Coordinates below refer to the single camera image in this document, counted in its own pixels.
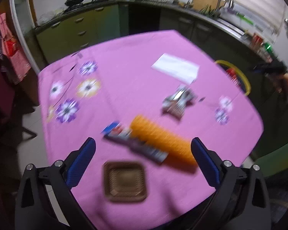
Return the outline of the person right hand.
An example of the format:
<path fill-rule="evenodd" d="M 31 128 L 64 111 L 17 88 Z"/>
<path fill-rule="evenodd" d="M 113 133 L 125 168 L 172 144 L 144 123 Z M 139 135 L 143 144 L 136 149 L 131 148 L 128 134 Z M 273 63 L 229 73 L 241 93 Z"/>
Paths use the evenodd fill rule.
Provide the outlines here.
<path fill-rule="evenodd" d="M 283 93 L 288 100 L 288 74 L 275 75 L 273 82 L 276 90 Z"/>

